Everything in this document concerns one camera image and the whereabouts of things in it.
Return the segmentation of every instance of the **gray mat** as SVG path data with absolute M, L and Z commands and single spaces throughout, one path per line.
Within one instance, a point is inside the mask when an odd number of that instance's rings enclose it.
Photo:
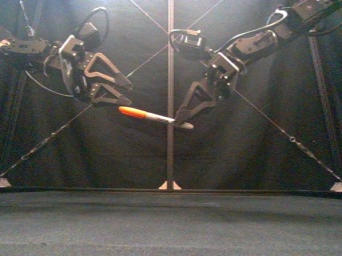
M 342 201 L 299 196 L 0 194 L 0 255 L 340 255 Z

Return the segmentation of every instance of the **orange marker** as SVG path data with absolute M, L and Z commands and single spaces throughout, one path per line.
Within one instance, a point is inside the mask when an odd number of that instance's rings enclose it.
M 148 119 L 148 120 L 152 120 L 152 121 L 156 121 L 156 122 L 160 122 L 160 123 L 164 123 L 164 124 L 170 124 L 173 125 L 173 122 L 174 122 L 174 119 L 169 118 L 169 117 L 165 117 L 165 116 L 160 116 L 160 115 L 156 115 L 153 113 L 149 113 L 149 112 L 145 112 L 140 109 L 136 109 L 136 108 L 129 108 L 129 107 L 118 107 L 118 111 L 126 115 L 126 116 L 132 116 L 132 117 L 136 117 L 136 118 L 142 118 L 142 119 Z M 178 128 L 182 128 L 182 129 L 193 129 L 193 125 L 189 124 L 189 123 L 182 123 Z

